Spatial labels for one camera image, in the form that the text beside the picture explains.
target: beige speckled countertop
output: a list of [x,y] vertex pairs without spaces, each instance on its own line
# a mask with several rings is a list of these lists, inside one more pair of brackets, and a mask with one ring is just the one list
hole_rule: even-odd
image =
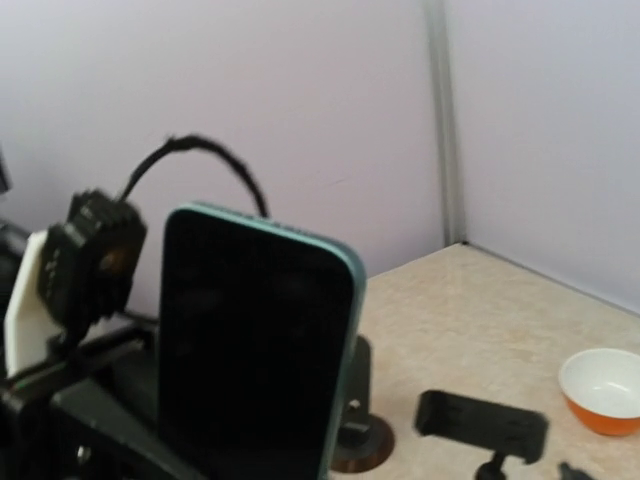
[[558,479],[563,460],[598,480],[640,478],[640,435],[602,437],[569,412],[557,372],[593,347],[640,353],[640,320],[471,247],[454,246],[369,282],[360,332],[373,344],[374,413],[396,432],[377,469],[336,479],[472,479],[490,453],[412,430],[418,395],[429,389],[544,413],[545,455],[513,479]]

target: white wall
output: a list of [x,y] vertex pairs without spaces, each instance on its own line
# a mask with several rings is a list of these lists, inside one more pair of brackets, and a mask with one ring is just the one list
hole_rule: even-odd
[[[370,273],[442,246],[419,0],[2,2],[0,213],[61,219],[72,192],[116,192],[170,133],[244,157],[275,217],[343,239]],[[134,305],[155,310],[169,210],[252,208],[216,160],[174,157],[133,199],[150,223]]]
[[640,3],[448,7],[470,240],[640,311]]

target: smartphone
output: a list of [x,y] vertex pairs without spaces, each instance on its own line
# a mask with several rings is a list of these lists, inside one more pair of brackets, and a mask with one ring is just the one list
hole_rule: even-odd
[[163,256],[160,436],[211,478],[327,478],[365,292],[358,255],[188,204]]

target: bowl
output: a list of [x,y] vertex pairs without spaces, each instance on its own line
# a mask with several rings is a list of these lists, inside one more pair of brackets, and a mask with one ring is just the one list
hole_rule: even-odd
[[594,432],[629,435],[640,429],[640,355],[585,350],[569,358],[558,377],[569,408]]

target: phone clamp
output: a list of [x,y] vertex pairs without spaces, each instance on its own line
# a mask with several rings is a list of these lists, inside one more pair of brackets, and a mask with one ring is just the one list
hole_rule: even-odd
[[345,402],[331,469],[340,473],[361,473],[384,463],[393,452],[395,436],[391,426],[370,413],[371,345],[358,336],[348,374]]
[[422,436],[436,435],[494,451],[475,479],[505,480],[502,465],[508,455],[524,459],[527,465],[542,458],[548,422],[538,412],[429,390],[420,396],[415,429]]

